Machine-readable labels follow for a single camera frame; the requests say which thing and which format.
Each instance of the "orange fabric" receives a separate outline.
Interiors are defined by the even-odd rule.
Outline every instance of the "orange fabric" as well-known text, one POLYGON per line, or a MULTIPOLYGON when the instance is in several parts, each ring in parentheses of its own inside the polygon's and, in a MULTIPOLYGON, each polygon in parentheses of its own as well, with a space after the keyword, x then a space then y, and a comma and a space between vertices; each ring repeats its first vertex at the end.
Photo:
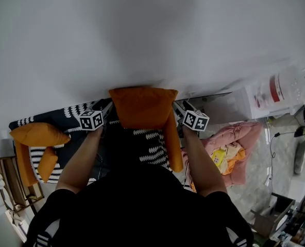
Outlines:
POLYGON ((41 176, 42 180, 47 183, 49 176, 53 172, 53 169, 56 165, 56 162, 58 160, 57 155, 55 155, 55 152, 52 147, 47 147, 45 149, 45 152, 39 162, 38 165, 38 173, 41 176))
POLYGON ((150 87, 110 90, 124 128, 162 129, 178 91, 150 87))
POLYGON ((232 159, 227 160, 228 163, 228 168, 225 172, 223 172, 223 175, 229 175, 232 171, 233 168, 235 166, 235 163, 239 160, 242 160, 245 158, 245 150, 242 147, 236 154, 236 156, 234 156, 232 159))
POLYGON ((29 187, 38 183, 30 162, 29 148, 15 140, 16 161, 23 185, 29 187))
POLYGON ((175 172, 183 169, 179 137, 172 102, 178 91, 152 87, 110 90, 117 115, 124 128, 163 129, 170 167, 175 172))
POLYGON ((10 135, 27 146, 57 146, 70 141, 66 134, 45 122, 32 122, 17 127, 10 135))
POLYGON ((170 168, 174 172, 181 172, 183 170, 182 154, 173 110, 168 116, 163 132, 170 168))

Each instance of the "yellow packaging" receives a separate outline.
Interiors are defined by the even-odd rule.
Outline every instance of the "yellow packaging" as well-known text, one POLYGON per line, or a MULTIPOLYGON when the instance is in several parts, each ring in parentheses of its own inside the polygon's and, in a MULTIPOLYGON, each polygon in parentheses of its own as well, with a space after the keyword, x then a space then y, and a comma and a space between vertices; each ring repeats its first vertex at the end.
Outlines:
POLYGON ((219 148, 218 150, 215 150, 212 154, 212 161, 215 163, 215 165, 218 167, 222 163, 226 156, 226 151, 219 148))

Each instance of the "hand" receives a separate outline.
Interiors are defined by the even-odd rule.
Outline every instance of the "hand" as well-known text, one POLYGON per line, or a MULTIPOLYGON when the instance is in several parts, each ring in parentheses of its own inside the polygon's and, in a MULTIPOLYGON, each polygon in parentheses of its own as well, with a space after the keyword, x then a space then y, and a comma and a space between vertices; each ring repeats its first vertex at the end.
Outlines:
POLYGON ((101 137, 101 134, 102 134, 102 131, 103 131, 103 126, 99 127, 98 129, 92 131, 89 133, 90 136, 95 136, 95 137, 101 137))
POLYGON ((193 131, 192 129, 188 128, 185 125, 182 126, 182 131, 185 136, 197 136, 196 131, 193 131))

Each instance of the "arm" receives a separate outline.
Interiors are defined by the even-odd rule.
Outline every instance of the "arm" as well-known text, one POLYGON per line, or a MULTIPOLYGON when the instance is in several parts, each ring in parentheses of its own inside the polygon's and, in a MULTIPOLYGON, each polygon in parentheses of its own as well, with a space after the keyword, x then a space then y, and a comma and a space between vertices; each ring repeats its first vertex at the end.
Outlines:
POLYGON ((206 197, 215 191, 227 193, 222 175, 204 149, 196 132, 182 127, 191 175, 197 192, 206 197))
POLYGON ((100 127, 87 135, 84 142, 62 171, 56 189, 64 188, 78 193, 87 186, 96 158, 102 130, 103 128, 100 127))

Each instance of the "black shirt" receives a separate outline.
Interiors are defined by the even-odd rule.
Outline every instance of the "black shirt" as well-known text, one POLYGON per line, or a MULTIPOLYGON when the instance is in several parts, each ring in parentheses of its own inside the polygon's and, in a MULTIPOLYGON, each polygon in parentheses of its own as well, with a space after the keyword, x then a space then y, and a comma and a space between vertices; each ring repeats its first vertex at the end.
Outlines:
POLYGON ((33 246, 37 234, 58 219, 53 247, 251 246, 253 239, 226 193, 202 197, 185 190, 167 169, 143 163, 113 170, 78 194, 53 192, 32 220, 24 246, 33 246))

